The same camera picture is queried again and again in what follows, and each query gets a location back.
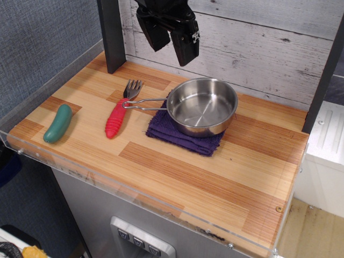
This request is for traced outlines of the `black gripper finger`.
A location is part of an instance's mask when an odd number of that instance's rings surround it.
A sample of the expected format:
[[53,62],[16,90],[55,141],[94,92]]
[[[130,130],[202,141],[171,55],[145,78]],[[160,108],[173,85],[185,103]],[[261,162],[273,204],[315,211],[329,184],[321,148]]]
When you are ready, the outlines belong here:
[[170,36],[181,67],[186,66],[199,55],[200,34],[195,20],[180,23]]
[[149,45],[155,52],[170,43],[167,30],[163,29],[149,13],[137,10],[137,19]]

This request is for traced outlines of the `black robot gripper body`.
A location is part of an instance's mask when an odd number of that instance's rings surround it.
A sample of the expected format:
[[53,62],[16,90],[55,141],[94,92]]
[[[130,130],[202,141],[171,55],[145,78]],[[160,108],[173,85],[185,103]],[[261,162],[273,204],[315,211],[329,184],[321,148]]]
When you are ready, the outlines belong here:
[[154,23],[169,32],[181,25],[189,25],[196,20],[196,16],[189,7],[187,0],[146,0],[136,2],[142,8],[144,15],[152,18]]

